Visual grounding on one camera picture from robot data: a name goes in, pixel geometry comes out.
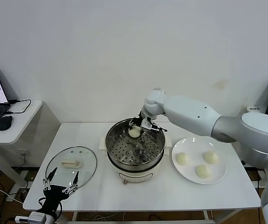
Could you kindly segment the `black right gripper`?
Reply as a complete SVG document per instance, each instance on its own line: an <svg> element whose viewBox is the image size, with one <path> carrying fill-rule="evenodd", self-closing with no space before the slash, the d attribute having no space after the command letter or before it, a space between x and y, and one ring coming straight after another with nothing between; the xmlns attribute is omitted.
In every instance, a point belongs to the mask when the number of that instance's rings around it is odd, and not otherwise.
<svg viewBox="0 0 268 224"><path fill-rule="evenodd" d="M137 118L132 118L129 121L128 130L132 130L138 126L141 128L140 137L144 138L146 136L145 129L157 129L157 125L153 122L156 118L157 115L152 115L148 112L140 111Z"/></svg>

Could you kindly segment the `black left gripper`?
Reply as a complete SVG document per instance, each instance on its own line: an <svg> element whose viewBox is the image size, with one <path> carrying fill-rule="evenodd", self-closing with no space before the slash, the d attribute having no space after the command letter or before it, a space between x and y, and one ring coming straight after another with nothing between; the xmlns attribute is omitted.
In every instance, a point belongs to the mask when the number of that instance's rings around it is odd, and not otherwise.
<svg viewBox="0 0 268 224"><path fill-rule="evenodd" d="M68 199L69 194L73 194L78 189L79 171L77 171L73 181L69 183L66 188L58 185L51 185L51 181L56 174L56 171L57 168L54 168L47 178L42 181L44 184L43 193L46 199L40 209L41 213L56 212L60 202Z"/></svg>

